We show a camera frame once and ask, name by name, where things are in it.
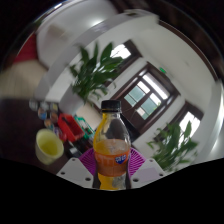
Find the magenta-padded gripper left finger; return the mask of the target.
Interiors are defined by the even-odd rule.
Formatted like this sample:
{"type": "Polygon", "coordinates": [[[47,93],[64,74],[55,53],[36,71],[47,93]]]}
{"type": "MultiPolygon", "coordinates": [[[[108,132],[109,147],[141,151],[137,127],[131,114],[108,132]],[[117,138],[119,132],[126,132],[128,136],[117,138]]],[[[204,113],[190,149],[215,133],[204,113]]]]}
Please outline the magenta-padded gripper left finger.
{"type": "Polygon", "coordinates": [[[84,153],[76,151],[57,175],[84,188],[98,188],[93,149],[90,148],[84,153]]]}

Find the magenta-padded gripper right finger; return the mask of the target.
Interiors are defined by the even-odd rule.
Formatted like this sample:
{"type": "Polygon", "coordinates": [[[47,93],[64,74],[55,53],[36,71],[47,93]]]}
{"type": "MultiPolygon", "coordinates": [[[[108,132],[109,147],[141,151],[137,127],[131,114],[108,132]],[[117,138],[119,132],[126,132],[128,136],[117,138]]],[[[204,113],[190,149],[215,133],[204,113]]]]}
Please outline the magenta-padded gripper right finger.
{"type": "Polygon", "coordinates": [[[153,158],[146,159],[136,149],[131,149],[128,162],[130,186],[140,188],[165,176],[165,172],[153,158]]]}

